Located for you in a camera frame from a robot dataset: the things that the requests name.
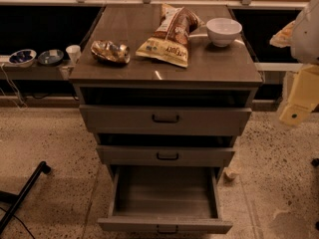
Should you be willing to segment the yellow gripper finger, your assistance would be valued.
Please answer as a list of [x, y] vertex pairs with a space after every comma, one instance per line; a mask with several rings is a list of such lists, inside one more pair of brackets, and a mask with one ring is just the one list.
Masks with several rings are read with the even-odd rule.
[[294, 25], [294, 21], [288, 23], [284, 28], [272, 36], [269, 43], [278, 48], [290, 47]]

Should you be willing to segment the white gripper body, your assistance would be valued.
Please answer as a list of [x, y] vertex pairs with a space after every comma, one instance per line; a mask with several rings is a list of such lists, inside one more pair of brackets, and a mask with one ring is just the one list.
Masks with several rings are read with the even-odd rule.
[[304, 65], [288, 79], [278, 119], [285, 125], [298, 126], [319, 105], [319, 66]]

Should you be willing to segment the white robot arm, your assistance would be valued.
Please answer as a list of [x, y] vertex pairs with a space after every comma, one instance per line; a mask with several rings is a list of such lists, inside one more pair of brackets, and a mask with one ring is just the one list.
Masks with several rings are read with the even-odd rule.
[[278, 119], [298, 126], [319, 105], [319, 0], [310, 2], [296, 19], [270, 39], [278, 48], [290, 48], [291, 56], [303, 66], [293, 75], [293, 82]]

